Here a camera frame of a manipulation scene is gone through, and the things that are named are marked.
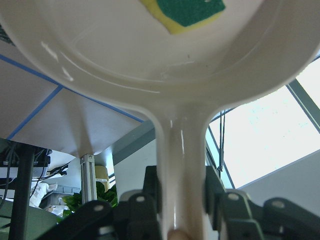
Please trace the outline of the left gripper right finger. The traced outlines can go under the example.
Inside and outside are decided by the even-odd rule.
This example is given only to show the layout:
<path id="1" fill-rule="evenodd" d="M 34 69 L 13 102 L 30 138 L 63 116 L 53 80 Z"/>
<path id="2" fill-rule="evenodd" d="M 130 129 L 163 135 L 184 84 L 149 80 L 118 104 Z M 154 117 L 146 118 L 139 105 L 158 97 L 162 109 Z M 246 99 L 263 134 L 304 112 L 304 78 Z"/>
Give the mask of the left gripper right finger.
<path id="1" fill-rule="evenodd" d="M 318 240 L 320 218 L 294 202 L 274 197 L 262 206 L 241 190 L 224 188 L 205 168 L 205 211 L 220 240 Z"/>

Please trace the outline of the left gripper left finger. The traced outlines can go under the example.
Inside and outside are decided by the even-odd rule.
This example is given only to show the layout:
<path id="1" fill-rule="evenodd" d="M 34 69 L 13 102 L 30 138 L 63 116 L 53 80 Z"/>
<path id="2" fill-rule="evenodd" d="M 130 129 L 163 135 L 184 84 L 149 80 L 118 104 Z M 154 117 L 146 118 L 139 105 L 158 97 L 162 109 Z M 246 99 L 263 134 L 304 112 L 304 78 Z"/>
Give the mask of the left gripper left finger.
<path id="1" fill-rule="evenodd" d="M 122 195 L 116 207 L 92 200 L 39 238 L 41 240 L 161 240 L 157 167 L 145 168 L 143 188 Z"/>

